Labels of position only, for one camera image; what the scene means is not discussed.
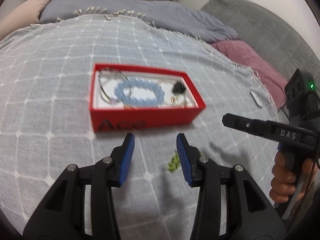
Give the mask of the right hand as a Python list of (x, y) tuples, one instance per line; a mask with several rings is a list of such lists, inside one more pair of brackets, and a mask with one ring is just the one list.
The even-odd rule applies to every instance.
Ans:
[[(293, 195), (296, 191), (296, 187), (293, 184), (296, 180), (296, 175), (285, 166), (285, 163), (285, 156), (282, 152), (278, 151), (274, 159), (274, 166), (272, 167), (273, 179), (269, 192), (270, 198), (277, 204), (287, 202), (289, 196)], [(306, 178), (302, 189), (299, 190), (296, 202), (300, 201), (311, 188), (311, 185), (308, 186), (308, 181), (309, 179), (311, 179), (311, 183), (315, 181), (318, 167), (308, 158), (304, 161), (302, 171), (306, 175)]]

